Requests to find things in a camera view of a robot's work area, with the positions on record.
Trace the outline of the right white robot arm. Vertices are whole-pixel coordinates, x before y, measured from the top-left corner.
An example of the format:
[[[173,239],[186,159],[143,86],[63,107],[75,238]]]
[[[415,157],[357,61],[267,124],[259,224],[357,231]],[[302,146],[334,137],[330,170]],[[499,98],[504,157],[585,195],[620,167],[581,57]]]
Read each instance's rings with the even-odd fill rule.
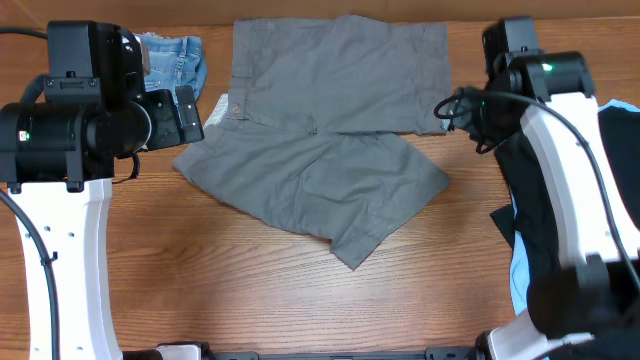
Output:
[[[542,359],[638,325],[639,231],[602,144],[583,56],[506,53],[488,74],[484,89],[459,90],[434,113],[480,145],[528,140],[556,221],[560,269],[531,283],[515,320],[480,337],[476,358]]]

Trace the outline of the black t-shirt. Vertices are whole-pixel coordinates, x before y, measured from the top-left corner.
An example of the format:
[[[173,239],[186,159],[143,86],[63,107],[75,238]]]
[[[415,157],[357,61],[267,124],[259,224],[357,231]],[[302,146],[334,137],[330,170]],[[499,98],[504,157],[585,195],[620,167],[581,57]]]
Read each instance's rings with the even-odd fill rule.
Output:
[[[634,224],[639,223],[639,113],[608,108],[599,115],[602,142],[609,157],[616,184]],[[556,221],[544,178],[528,140],[510,138],[495,151],[505,180],[513,193],[518,214],[504,206],[491,214],[507,240],[509,230],[521,233],[527,251],[530,282],[559,269]]]

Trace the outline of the light blue t-shirt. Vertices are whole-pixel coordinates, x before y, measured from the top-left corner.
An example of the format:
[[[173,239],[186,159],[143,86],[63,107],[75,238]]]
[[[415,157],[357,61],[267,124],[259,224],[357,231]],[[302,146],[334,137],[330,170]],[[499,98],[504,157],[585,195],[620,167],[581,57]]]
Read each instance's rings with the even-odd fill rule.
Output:
[[[599,115],[604,115],[604,111],[608,108],[624,109],[629,113],[639,113],[639,107],[626,103],[621,100],[612,99],[607,104],[599,108]],[[513,207],[512,220],[515,223],[515,217],[518,214],[516,200],[511,192],[511,205]],[[518,230],[509,230],[507,235],[513,235],[513,240],[507,240],[507,236],[504,235],[505,240],[509,245],[512,245],[512,260],[510,264],[510,293],[515,315],[519,315],[527,308],[526,292],[530,284],[530,271],[527,251]]]

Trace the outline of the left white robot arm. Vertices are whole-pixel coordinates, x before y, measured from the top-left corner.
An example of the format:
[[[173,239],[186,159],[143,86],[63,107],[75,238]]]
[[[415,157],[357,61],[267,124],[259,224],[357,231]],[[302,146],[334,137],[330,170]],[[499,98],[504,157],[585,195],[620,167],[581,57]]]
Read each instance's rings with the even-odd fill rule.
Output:
[[[201,140],[188,86],[120,91],[76,82],[1,111],[2,201],[23,246],[34,359],[124,359],[111,315],[106,228],[114,163]]]

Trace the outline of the folded blue denim shorts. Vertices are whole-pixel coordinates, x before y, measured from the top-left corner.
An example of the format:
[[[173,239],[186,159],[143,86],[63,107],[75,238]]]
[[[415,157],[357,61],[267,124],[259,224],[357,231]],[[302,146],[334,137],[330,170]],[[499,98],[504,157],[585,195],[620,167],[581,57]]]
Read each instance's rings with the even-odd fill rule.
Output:
[[[202,39],[196,36],[162,37],[155,33],[137,34],[149,50],[150,74],[144,77],[147,92],[190,86],[199,98],[207,77]]]

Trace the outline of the grey cotton shorts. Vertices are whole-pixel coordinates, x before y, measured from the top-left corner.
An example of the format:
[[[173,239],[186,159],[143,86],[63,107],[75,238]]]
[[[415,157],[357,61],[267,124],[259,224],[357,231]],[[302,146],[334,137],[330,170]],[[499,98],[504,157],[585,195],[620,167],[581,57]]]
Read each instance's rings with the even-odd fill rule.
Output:
[[[443,133],[433,110],[451,87],[443,23],[240,20],[227,112],[174,166],[356,268],[447,187],[407,136]]]

